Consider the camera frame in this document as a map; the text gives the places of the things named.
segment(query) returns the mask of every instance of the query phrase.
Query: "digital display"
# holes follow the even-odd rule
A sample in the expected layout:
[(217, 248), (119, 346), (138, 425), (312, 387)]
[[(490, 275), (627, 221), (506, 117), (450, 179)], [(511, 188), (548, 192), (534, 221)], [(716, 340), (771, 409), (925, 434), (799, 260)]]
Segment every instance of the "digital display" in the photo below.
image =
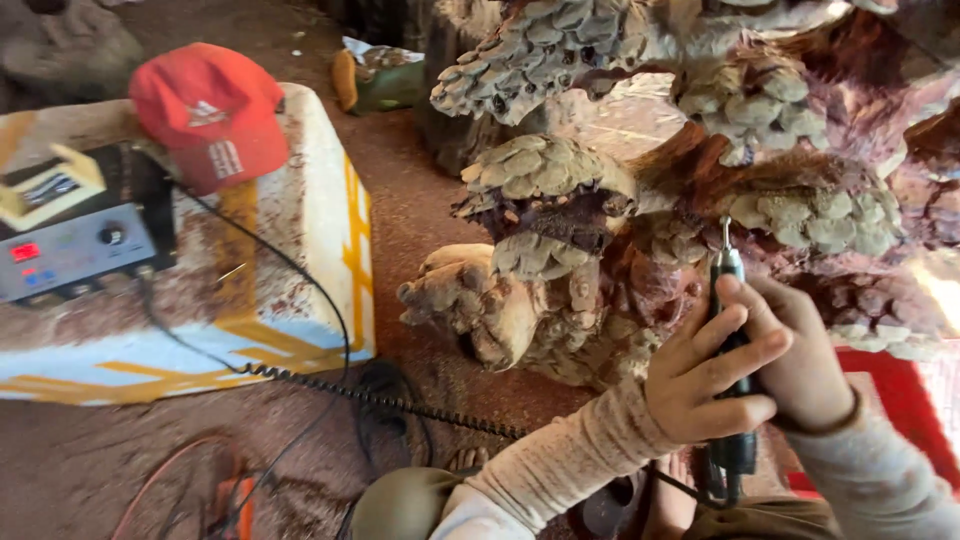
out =
[(40, 257), (40, 246), (37, 246), (36, 242), (20, 244), (10, 250), (10, 255), (13, 256), (14, 263), (24, 262), (31, 258)]

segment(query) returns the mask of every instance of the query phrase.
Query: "person's knee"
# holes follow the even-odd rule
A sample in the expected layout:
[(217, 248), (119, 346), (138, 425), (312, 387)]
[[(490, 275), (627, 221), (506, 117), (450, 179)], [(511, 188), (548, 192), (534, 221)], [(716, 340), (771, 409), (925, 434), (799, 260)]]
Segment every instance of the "person's knee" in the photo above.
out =
[(371, 484), (353, 510), (353, 540), (426, 540), (453, 488), (463, 480), (441, 469), (398, 469)]

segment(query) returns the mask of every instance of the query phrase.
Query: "knob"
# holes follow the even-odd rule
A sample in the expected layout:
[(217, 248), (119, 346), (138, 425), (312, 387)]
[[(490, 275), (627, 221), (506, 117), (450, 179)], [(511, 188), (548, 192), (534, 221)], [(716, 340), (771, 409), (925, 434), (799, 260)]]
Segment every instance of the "knob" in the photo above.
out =
[(97, 239), (108, 246), (115, 246), (124, 241), (125, 235), (123, 227), (116, 223), (105, 225), (99, 233)]

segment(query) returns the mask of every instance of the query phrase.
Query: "bare foot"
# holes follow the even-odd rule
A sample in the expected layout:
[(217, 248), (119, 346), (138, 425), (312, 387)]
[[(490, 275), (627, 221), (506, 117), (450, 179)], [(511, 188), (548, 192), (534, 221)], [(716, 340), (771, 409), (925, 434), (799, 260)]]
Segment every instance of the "bare foot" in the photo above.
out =
[[(694, 487), (693, 475), (678, 454), (658, 459), (657, 470)], [(657, 480), (642, 540), (680, 540), (693, 525), (696, 509), (697, 502), (692, 497), (665, 481)]]
[(474, 467), (483, 467), (488, 461), (490, 461), (490, 452), (482, 446), (463, 449), (453, 455), (453, 459), (451, 459), (450, 464), (446, 466), (446, 470), (451, 473), (456, 473), (457, 471), (464, 471)]

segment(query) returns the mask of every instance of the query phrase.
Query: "red cap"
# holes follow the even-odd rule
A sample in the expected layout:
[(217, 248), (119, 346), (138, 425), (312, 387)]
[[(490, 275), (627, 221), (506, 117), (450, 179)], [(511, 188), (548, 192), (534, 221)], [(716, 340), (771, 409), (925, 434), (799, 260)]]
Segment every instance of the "red cap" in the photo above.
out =
[(283, 90), (236, 51), (193, 43), (160, 55), (133, 72), (130, 97), (144, 130), (167, 147), (197, 195), (287, 161), (275, 116)]

